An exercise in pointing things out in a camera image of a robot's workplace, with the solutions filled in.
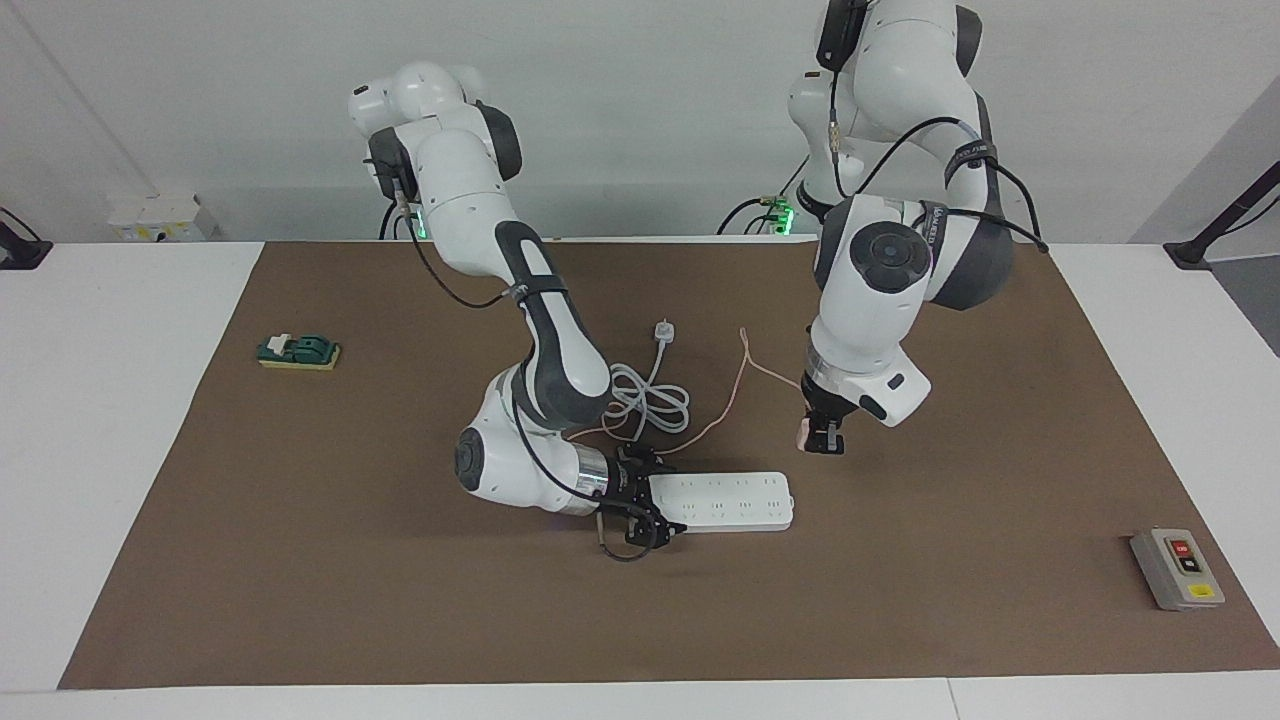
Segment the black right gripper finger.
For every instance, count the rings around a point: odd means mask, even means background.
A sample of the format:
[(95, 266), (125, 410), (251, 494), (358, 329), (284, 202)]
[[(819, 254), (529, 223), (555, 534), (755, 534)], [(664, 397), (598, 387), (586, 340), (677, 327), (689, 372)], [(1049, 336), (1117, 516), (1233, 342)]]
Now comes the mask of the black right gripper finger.
[(658, 550), (676, 536), (689, 530), (689, 525), (671, 521), (664, 516), (630, 518), (625, 541), (639, 548)]
[(648, 445), (622, 445), (620, 447), (620, 466), (627, 471), (628, 478), (635, 480), (678, 471), (675, 465), (667, 462)]

